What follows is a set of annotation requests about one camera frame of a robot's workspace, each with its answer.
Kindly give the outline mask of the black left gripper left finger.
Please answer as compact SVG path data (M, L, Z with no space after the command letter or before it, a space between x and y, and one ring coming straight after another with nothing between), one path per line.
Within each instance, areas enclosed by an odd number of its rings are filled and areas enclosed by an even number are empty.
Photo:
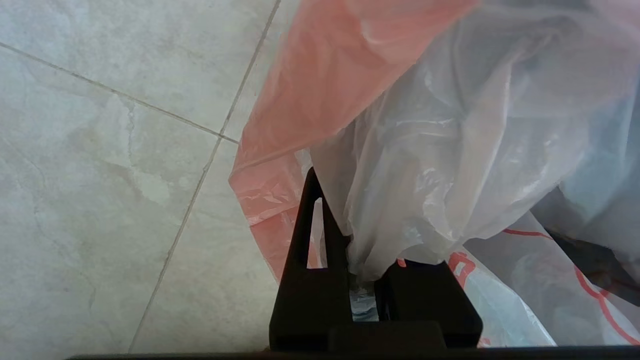
M308 268L314 205L324 195L313 168L306 175L282 278L269 322L275 352L326 352L330 331L352 322L346 246L327 205L322 205L327 266Z

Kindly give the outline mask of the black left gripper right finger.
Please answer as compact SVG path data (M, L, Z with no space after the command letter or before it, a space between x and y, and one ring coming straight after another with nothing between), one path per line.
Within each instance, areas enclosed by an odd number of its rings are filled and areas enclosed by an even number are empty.
M480 342L482 318L445 261L394 263L375 281L375 301L381 321L437 324L448 348Z

